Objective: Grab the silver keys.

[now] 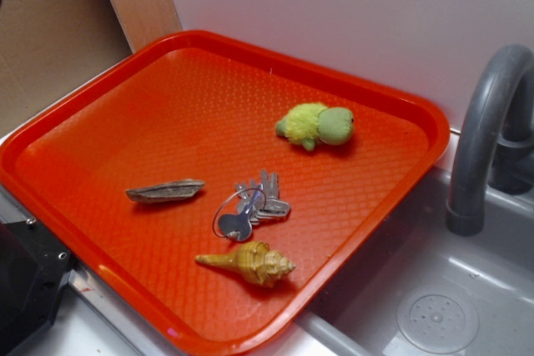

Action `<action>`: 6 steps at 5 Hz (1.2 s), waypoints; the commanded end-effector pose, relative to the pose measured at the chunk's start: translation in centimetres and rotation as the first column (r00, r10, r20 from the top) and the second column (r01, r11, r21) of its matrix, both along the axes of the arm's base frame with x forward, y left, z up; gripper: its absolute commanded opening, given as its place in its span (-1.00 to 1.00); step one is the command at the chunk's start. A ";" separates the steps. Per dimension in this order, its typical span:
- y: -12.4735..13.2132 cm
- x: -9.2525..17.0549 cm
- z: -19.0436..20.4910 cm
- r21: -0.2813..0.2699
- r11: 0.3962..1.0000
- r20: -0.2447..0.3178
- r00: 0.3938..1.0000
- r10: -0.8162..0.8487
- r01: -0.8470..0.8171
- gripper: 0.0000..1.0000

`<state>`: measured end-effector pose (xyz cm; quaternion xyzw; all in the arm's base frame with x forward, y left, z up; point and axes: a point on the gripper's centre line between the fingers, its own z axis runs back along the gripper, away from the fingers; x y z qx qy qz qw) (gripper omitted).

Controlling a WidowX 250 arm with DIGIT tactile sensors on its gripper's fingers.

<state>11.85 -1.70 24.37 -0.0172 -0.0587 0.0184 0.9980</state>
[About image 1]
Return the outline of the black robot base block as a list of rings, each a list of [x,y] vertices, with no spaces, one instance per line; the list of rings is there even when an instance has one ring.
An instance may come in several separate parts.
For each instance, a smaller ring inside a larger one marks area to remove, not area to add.
[[[54,325],[73,262],[37,219],[1,225],[2,355],[16,354]]]

